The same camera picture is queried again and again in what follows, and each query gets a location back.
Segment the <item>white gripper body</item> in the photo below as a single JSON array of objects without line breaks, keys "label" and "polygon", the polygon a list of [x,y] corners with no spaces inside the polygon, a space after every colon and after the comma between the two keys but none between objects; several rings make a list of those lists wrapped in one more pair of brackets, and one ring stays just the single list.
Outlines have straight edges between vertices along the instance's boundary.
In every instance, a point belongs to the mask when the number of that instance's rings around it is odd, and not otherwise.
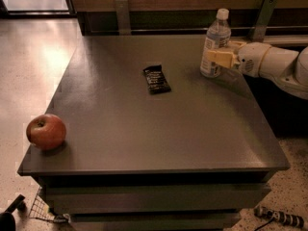
[{"label": "white gripper body", "polygon": [[243,46],[238,52],[240,65],[238,70],[247,76],[258,77],[264,57],[271,45],[261,42],[252,42]]}]

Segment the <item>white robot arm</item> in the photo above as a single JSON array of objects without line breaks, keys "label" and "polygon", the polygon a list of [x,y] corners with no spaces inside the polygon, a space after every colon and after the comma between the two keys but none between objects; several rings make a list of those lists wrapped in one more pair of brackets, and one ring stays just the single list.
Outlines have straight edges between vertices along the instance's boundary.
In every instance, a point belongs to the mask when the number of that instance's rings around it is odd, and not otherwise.
[{"label": "white robot arm", "polygon": [[298,52],[262,42],[230,41],[226,47],[208,50],[206,58],[241,74],[270,80],[286,93],[308,99],[308,47]]}]

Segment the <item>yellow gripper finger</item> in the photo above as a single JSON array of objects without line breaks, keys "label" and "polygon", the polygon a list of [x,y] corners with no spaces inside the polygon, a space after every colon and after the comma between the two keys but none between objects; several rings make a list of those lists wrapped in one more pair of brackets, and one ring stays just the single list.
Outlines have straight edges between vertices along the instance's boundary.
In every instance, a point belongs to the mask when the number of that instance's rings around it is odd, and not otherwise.
[{"label": "yellow gripper finger", "polygon": [[219,48],[208,50],[206,58],[215,64],[218,64],[225,68],[232,68],[235,65],[239,65],[239,58],[235,51],[231,48]]},{"label": "yellow gripper finger", "polygon": [[242,47],[244,47],[246,45],[245,41],[234,41],[234,40],[230,40],[228,42],[228,46],[230,48],[234,48],[234,49],[240,49]]}]

